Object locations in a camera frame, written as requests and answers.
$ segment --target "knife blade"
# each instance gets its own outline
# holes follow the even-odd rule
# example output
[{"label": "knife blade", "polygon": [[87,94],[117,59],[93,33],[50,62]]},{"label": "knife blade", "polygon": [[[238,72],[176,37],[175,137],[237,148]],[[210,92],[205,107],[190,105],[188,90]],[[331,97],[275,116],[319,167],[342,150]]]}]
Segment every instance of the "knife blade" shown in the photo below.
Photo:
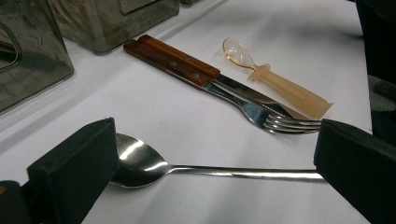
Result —
[{"label": "knife blade", "polygon": [[306,116],[278,103],[270,97],[258,91],[254,91],[250,87],[247,87],[229,77],[222,75],[218,68],[204,63],[181,50],[175,49],[150,35],[140,36],[137,39],[137,42],[150,46],[152,49],[155,49],[161,54],[164,54],[170,58],[179,59],[182,63],[186,64],[190,68],[208,76],[215,85],[217,84],[219,87],[231,91],[232,93],[237,94],[250,102],[262,105],[272,114],[294,117],[296,119],[308,119]]}]

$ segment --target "white tablecloth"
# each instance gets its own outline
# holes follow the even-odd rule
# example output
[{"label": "white tablecloth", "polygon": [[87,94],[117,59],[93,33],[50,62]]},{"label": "white tablecloth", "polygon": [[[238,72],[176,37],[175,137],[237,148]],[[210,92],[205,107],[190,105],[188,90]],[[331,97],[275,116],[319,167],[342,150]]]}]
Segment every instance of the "white tablecloth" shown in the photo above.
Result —
[{"label": "white tablecloth", "polygon": [[[182,7],[145,32],[283,102],[222,54],[226,37],[256,63],[329,102],[325,119],[371,131],[358,14],[343,0],[218,0]],[[26,168],[82,126],[108,117],[118,133],[170,163],[315,169],[317,133],[269,134],[235,106],[126,54],[94,55],[65,40],[75,74],[0,116],[0,179],[24,184]],[[169,175],[139,190],[107,187],[85,223],[366,223],[327,184]]]}]

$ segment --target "fork handle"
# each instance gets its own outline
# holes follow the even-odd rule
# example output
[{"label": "fork handle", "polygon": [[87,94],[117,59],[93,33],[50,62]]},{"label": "fork handle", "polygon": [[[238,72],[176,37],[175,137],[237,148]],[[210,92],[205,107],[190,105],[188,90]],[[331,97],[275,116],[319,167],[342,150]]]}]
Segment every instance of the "fork handle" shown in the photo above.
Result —
[{"label": "fork handle", "polygon": [[201,62],[198,59],[191,57],[189,54],[175,49],[162,41],[151,37],[150,35],[142,35],[137,39],[137,42],[150,46],[153,49],[158,50],[161,53],[168,55],[171,58],[178,58],[184,64],[191,67],[197,72],[200,72],[208,77],[216,78],[220,74],[220,70],[212,67],[211,65]]},{"label": "fork handle", "polygon": [[213,79],[189,67],[179,58],[172,58],[169,54],[166,54],[165,51],[158,51],[152,46],[139,41],[130,39],[125,42],[123,48],[128,54],[188,83],[194,88],[202,90],[204,86]]}]

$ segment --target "fork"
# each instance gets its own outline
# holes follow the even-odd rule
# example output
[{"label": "fork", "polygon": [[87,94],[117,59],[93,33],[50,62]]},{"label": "fork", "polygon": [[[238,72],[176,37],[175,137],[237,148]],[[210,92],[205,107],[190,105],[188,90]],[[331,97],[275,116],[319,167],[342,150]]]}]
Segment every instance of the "fork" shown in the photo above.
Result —
[{"label": "fork", "polygon": [[271,113],[268,108],[230,94],[214,84],[211,77],[184,64],[179,58],[170,57],[166,52],[158,51],[149,45],[131,39],[125,42],[123,48],[127,53],[194,88],[207,91],[233,103],[242,110],[250,123],[268,133],[315,133],[320,128],[320,121],[299,120]]}]

